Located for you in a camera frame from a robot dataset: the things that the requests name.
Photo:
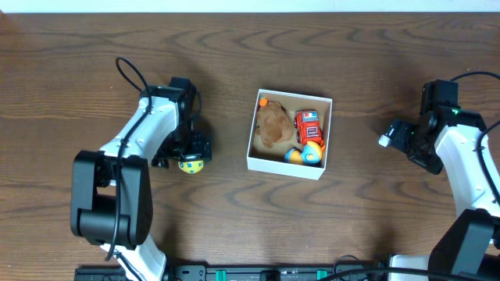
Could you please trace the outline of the red toy fire truck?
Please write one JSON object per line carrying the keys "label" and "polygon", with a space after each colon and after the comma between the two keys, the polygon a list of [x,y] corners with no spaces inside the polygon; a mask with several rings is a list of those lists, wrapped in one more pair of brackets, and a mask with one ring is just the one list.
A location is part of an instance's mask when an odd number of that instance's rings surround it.
{"label": "red toy fire truck", "polygon": [[297,112],[294,126],[298,130],[296,139],[299,144],[306,145],[308,141],[314,141],[319,146],[324,145],[319,114],[316,110],[308,109]]}

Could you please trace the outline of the white cardboard box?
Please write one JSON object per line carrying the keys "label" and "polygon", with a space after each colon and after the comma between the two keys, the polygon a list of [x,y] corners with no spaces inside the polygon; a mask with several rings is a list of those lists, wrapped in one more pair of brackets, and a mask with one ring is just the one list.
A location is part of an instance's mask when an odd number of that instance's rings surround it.
{"label": "white cardboard box", "polygon": [[[319,114],[320,129],[322,131],[325,151],[320,163],[315,165],[296,165],[287,163],[284,160],[286,153],[292,148],[302,150],[305,145],[297,142],[296,136],[298,130],[295,128],[290,140],[275,144],[273,148],[265,148],[259,135],[255,133],[258,110],[258,101],[261,97],[270,101],[278,101],[282,104],[285,112],[288,114],[294,126],[294,118],[297,112],[301,110],[316,110]],[[285,176],[296,176],[311,180],[318,180],[323,174],[327,165],[327,150],[329,141],[330,118],[333,101],[330,98],[314,97],[304,94],[292,94],[281,91],[271,91],[260,89],[257,94],[255,111],[252,121],[252,129],[248,142],[247,164],[248,169],[275,173]]]}

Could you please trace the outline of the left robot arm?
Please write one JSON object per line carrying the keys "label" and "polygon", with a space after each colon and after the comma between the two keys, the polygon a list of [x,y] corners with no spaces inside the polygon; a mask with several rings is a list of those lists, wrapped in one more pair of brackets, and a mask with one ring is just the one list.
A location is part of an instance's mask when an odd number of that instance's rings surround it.
{"label": "left robot arm", "polygon": [[199,92],[188,79],[141,90],[137,111],[109,143],[73,161],[70,228],[98,245],[118,267],[79,268],[76,280],[173,280],[175,270],[150,235],[150,167],[194,174],[212,159],[212,140],[193,129]]}

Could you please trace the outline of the yellow ball with blue letters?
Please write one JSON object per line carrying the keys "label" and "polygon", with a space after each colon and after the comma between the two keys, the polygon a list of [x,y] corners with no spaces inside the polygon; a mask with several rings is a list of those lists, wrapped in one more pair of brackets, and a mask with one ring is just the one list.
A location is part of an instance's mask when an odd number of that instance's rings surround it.
{"label": "yellow ball with blue letters", "polygon": [[178,167],[185,173],[194,174],[200,172],[204,168],[204,161],[200,159],[188,162],[178,162]]}

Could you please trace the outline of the blue and yellow duck toy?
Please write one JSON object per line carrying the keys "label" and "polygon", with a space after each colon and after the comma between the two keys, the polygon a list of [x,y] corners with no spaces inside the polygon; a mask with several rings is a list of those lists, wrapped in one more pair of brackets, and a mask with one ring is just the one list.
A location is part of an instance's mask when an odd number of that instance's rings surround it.
{"label": "blue and yellow duck toy", "polygon": [[323,142],[318,144],[315,141],[308,140],[301,151],[296,148],[289,150],[284,156],[284,160],[287,163],[296,165],[315,165],[322,160],[324,151]]}

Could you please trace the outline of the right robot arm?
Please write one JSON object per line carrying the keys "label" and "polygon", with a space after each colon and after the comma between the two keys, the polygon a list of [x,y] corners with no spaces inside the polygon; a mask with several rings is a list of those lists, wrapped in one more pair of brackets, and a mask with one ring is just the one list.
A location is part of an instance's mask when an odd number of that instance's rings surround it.
{"label": "right robot arm", "polygon": [[390,258],[389,280],[497,280],[499,173],[481,114],[459,106],[456,78],[424,84],[417,123],[396,119],[379,144],[403,152],[431,174],[447,173],[457,219],[428,255]]}

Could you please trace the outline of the black rail with green clips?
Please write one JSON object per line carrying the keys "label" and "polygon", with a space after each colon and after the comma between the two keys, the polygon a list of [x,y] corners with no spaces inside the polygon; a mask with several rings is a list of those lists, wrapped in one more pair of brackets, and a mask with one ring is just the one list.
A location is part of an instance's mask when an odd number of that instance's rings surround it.
{"label": "black rail with green clips", "polygon": [[[370,269],[374,263],[361,261],[352,255],[340,257],[332,265],[310,266],[211,266],[203,264],[166,263],[160,281],[297,281],[320,280],[354,269]],[[130,264],[105,267],[85,265],[75,269],[77,281],[148,280]]]}

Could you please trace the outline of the brown plush toy with carrot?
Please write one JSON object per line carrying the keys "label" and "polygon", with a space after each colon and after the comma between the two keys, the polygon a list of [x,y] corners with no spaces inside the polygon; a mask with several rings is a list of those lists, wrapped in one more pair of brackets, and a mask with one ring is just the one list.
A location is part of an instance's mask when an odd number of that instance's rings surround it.
{"label": "brown plush toy with carrot", "polygon": [[273,148],[275,144],[289,141],[295,128],[282,104],[261,97],[258,105],[255,133],[260,136],[263,146]]}

